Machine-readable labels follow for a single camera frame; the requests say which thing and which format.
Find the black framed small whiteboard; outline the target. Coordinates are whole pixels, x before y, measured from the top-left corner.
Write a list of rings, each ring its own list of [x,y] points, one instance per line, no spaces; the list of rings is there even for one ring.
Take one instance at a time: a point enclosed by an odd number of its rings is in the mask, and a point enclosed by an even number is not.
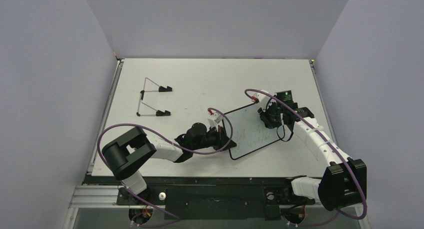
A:
[[[229,120],[223,120],[223,127],[229,137],[232,124],[232,141],[236,146],[229,149],[232,160],[240,159],[252,152],[278,142],[286,136],[284,127],[268,128],[260,119],[258,106],[251,103],[225,113]]]

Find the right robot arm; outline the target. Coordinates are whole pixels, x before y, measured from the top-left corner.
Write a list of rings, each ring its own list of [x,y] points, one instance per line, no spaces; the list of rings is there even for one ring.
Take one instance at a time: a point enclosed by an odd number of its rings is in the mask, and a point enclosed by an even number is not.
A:
[[[352,159],[324,132],[307,107],[294,102],[292,92],[270,95],[261,90],[253,95],[258,114],[266,128],[284,127],[289,137],[298,137],[325,168],[320,179],[296,176],[282,188],[283,198],[294,203],[300,197],[316,200],[329,211],[366,201],[367,167],[361,159]]]

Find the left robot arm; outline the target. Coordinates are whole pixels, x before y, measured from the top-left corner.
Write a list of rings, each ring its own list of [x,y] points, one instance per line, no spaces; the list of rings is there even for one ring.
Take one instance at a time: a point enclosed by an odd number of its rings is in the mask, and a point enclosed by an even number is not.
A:
[[[236,146],[222,126],[207,128],[197,122],[171,143],[148,138],[143,127],[136,126],[97,151],[114,178],[130,190],[129,197],[136,204],[143,204],[149,199],[149,190],[140,168],[149,159],[183,163],[194,154],[200,154],[201,149],[213,148],[213,153],[217,153]]]

